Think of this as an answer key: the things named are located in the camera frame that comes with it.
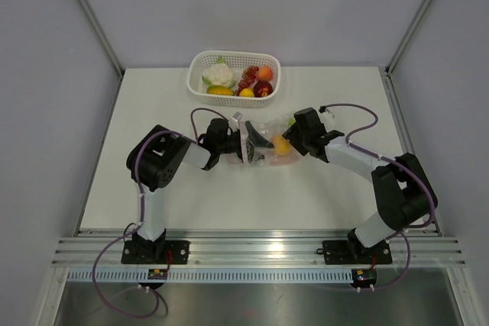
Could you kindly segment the green fake apple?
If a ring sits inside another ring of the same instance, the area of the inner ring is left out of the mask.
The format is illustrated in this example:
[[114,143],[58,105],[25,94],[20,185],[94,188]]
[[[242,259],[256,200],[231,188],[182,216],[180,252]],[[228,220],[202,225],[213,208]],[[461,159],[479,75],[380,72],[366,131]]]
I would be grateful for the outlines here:
[[296,123],[296,120],[294,117],[291,117],[289,121],[287,122],[288,127],[292,127]]

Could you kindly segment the orange yellow fake peach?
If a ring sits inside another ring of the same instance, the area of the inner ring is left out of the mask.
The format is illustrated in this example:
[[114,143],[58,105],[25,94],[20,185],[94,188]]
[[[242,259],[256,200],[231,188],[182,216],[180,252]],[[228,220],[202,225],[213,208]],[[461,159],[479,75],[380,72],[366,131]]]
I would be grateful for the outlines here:
[[274,155],[277,157],[288,156],[293,151],[292,145],[282,135],[274,135],[272,137],[272,144],[274,145]]

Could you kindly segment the clear zip top bag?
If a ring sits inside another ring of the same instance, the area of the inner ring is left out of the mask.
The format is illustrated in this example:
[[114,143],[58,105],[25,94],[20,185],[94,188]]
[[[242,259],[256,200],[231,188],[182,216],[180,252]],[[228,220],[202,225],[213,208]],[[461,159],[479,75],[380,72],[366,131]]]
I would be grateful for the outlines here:
[[238,152],[226,160],[232,165],[287,166],[300,160],[301,155],[283,136],[295,123],[292,113],[267,122],[247,120],[236,112],[231,117],[231,129],[238,134]]

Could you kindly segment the yellow fake fruit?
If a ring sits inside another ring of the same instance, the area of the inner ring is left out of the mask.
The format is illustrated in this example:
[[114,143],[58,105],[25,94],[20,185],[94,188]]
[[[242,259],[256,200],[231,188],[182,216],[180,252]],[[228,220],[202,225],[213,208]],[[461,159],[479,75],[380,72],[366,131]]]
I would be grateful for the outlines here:
[[244,98],[253,98],[254,90],[251,88],[242,89],[239,93],[239,96]]

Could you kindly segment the dark purple fake fruit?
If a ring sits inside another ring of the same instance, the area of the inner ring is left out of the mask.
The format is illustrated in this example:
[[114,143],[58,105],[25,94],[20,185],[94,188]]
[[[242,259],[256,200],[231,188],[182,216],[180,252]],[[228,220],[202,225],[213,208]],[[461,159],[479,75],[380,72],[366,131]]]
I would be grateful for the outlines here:
[[253,88],[256,98],[265,98],[274,92],[273,86],[267,81],[258,81]]

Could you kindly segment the yellow green fake mango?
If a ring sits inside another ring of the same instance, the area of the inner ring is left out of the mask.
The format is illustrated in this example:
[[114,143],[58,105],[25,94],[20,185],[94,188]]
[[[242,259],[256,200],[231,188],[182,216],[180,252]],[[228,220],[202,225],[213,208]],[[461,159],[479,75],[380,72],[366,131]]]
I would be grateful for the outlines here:
[[209,86],[206,92],[210,95],[235,96],[234,91],[225,86]]

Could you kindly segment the red fake fruit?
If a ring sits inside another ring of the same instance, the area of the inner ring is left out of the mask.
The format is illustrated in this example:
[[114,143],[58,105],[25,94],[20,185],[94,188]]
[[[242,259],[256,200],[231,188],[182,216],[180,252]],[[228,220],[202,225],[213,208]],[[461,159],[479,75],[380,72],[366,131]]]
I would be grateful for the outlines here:
[[239,95],[243,89],[251,88],[257,82],[258,66],[249,66],[242,74],[235,91]]

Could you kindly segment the orange red fake peach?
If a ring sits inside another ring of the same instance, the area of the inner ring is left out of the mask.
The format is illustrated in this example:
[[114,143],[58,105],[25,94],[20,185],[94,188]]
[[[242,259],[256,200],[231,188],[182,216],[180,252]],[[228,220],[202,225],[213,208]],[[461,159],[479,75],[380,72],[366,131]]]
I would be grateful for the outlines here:
[[273,77],[273,70],[269,66],[260,66],[256,72],[257,81],[269,82]]

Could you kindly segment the white fake cauliflower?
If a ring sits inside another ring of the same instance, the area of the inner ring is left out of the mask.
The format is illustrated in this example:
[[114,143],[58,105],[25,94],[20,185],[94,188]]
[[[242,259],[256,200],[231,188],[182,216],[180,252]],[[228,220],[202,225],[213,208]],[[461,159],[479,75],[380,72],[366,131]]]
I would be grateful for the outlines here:
[[210,67],[203,70],[202,81],[207,86],[225,86],[228,88],[232,88],[236,83],[233,69],[225,63],[222,56]]

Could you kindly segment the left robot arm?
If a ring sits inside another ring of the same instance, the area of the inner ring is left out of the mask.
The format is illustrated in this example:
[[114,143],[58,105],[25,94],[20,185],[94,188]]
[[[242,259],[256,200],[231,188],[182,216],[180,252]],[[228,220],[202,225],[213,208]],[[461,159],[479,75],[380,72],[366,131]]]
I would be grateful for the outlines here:
[[166,187],[181,164],[204,171],[211,170],[222,155],[232,155],[239,163],[262,160],[261,150],[274,144],[245,121],[232,129],[225,118],[214,118],[204,134],[195,140],[155,126],[129,153],[126,166],[139,190],[140,219],[134,233],[125,241],[123,264],[186,264],[189,243],[168,240],[168,207],[164,203]]

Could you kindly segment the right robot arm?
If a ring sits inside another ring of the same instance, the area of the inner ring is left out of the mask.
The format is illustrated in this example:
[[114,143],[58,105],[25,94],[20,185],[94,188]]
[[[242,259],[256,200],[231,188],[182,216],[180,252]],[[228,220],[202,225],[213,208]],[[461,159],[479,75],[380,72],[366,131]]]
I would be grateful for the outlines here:
[[[334,107],[357,108],[373,121],[347,134],[327,130],[326,112]],[[346,255],[354,262],[372,257],[381,244],[410,228],[425,228],[434,222],[438,201],[418,158],[412,153],[391,157],[352,141],[354,134],[374,127],[375,112],[352,103],[304,108],[293,114],[293,123],[283,137],[303,156],[310,155],[356,173],[371,183],[377,210],[363,224],[349,231]]]

